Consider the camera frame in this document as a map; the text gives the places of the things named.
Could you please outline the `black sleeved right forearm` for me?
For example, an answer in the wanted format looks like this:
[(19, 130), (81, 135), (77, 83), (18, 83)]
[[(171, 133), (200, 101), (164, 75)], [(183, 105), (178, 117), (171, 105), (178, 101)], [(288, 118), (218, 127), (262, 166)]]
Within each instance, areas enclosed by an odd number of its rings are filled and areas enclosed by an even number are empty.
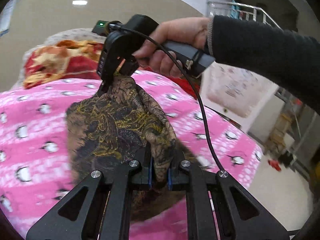
[(206, 50), (216, 62), (266, 77), (319, 112), (319, 41), (315, 38), (214, 16), (208, 24)]

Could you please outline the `person's right hand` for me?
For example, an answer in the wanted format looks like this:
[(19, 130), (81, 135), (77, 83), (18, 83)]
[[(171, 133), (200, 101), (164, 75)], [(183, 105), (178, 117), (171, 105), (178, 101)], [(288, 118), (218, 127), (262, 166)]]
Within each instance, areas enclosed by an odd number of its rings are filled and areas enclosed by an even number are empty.
[[(165, 41), (185, 43), (203, 49), (210, 19), (206, 17), (179, 18), (161, 23), (150, 38), (163, 44)], [(154, 72), (167, 77), (181, 77), (182, 73), (163, 51), (149, 40), (133, 53), (141, 67), (150, 67)]]

